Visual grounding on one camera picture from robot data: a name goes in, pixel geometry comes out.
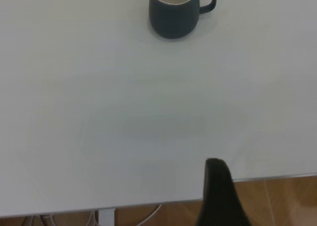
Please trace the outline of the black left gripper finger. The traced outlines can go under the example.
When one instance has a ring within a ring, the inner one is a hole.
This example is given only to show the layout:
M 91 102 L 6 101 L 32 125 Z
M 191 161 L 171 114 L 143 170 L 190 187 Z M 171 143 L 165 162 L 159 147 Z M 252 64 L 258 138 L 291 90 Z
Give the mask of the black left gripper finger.
M 250 226 L 225 161 L 210 158 L 205 163 L 203 202 L 197 226 Z

